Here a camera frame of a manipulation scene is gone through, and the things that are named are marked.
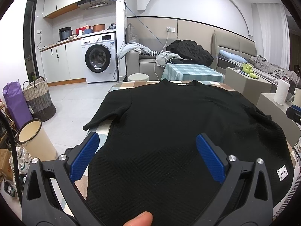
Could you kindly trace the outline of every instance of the cardboard box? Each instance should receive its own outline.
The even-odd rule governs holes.
[[[0,149],[0,173],[8,180],[13,180],[13,171],[9,164],[11,153],[8,149]]]

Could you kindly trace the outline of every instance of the fingernail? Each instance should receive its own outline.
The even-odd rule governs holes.
[[[146,211],[145,212],[143,212],[143,213],[140,213],[138,216],[136,216],[135,218],[139,218],[139,217],[142,217],[144,214],[146,213]]]

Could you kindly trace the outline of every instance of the paper towel roll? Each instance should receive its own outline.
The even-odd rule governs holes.
[[[274,96],[274,101],[279,104],[279,105],[283,105],[288,90],[290,88],[289,83],[285,82],[284,80],[279,79],[279,83],[278,83],[278,87]]]
[[[294,105],[301,107],[301,90],[299,88],[296,89]]]

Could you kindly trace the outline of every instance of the black shirt sleeve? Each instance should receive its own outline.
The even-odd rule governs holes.
[[[131,93],[129,89],[114,90],[109,92],[101,103],[96,114],[88,124],[83,126],[83,130],[97,127],[101,122],[109,118],[120,118],[131,106]]]

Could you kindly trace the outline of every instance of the wall socket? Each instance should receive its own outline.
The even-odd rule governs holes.
[[[166,27],[166,31],[169,31],[169,32],[175,32],[175,29],[173,27]]]

